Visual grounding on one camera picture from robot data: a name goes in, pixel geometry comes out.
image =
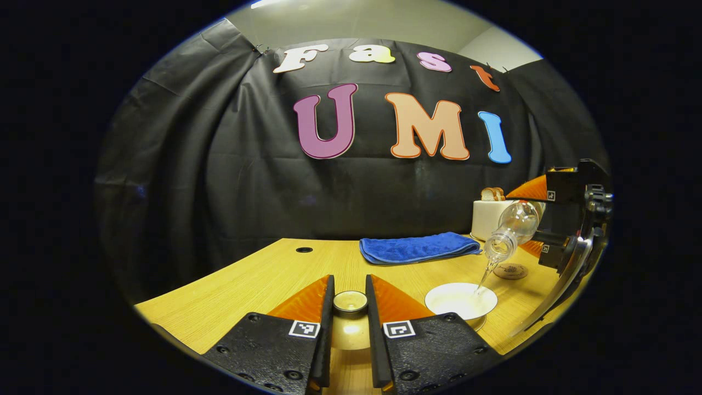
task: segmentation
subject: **wooden table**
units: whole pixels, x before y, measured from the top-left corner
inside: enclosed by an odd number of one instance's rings
[[[311,247],[312,252],[296,252]],[[506,354],[553,322],[575,300],[590,275],[572,297],[544,320],[515,337],[509,333],[543,301],[558,280],[556,270],[517,249],[509,262],[523,264],[529,275],[504,280],[491,274],[485,285],[498,297],[497,307],[478,333],[500,354]],[[483,254],[419,264],[369,264],[358,240],[281,239],[240,261],[167,294],[137,304],[144,318],[168,330],[181,342],[204,354],[249,311],[267,313],[291,295],[327,274],[333,274],[336,292],[365,291],[366,274],[388,281],[424,304],[432,288],[446,283],[478,283],[487,260]],[[371,383],[370,349],[332,348],[331,386],[325,394],[381,394]]]

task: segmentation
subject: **purple letter u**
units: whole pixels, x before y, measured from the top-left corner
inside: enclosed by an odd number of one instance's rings
[[[345,153],[353,143],[354,119],[351,96],[358,90],[356,84],[344,84],[329,91],[327,96],[336,104],[336,135],[322,140],[317,134],[318,95],[308,96],[293,106],[298,113],[298,133],[303,151],[315,159],[331,159]]]

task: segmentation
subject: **ceiling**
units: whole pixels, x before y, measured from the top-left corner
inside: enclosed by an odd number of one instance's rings
[[[457,53],[493,26],[440,0],[277,0],[255,9],[241,7],[226,18],[253,44],[262,44],[261,51],[353,37],[405,41]]]

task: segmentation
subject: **blue towel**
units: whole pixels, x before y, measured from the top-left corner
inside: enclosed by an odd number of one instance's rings
[[[480,244],[453,232],[424,238],[361,239],[361,254],[372,264],[409,264],[480,253]]]

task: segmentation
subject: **colorful foam letter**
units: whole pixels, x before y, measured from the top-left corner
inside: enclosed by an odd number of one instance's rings
[[[476,73],[478,73],[478,77],[480,77],[480,81],[483,81],[483,84],[485,84],[488,88],[492,89],[495,92],[500,91],[500,87],[493,84],[492,82],[492,76],[488,74],[487,71],[483,70],[482,67],[480,66],[470,66],[473,70],[475,70]]]
[[[285,51],[285,59],[280,66],[273,69],[274,73],[298,70],[305,67],[305,64],[300,60],[305,59],[306,62],[312,61],[317,56],[317,52],[324,52],[329,49],[326,44],[302,46],[300,48],[291,48]]]
[[[388,93],[385,99],[395,107],[397,144],[390,152],[395,157],[418,157],[422,150],[414,143],[414,132],[429,156],[434,156],[439,140],[444,137],[441,155],[446,159],[466,160],[470,153],[463,143],[463,131],[458,114],[461,107],[451,101],[437,103],[434,115],[429,115],[414,96],[407,93]]]
[[[487,136],[490,139],[490,152],[487,156],[495,163],[511,162],[512,155],[507,152],[507,146],[505,146],[505,138],[500,128],[500,123],[502,123],[500,117],[486,111],[478,112],[478,117],[485,122]]]
[[[444,59],[443,56],[438,55],[436,53],[420,52],[417,53],[417,58],[420,58],[422,60],[421,62],[419,62],[419,64],[426,67],[429,70],[436,70],[442,72],[451,71],[451,66],[449,66],[449,64],[445,62],[446,59]]]
[[[344,84],[329,91],[327,96],[336,104],[336,135],[322,140],[317,134],[318,95],[308,96],[293,106],[298,113],[298,134],[305,154],[315,159],[331,159],[345,153],[355,134],[351,96],[358,90],[356,84]]]
[[[382,45],[359,45],[353,48],[354,52],[349,59],[354,62],[392,63],[395,61],[390,55],[390,48]]]

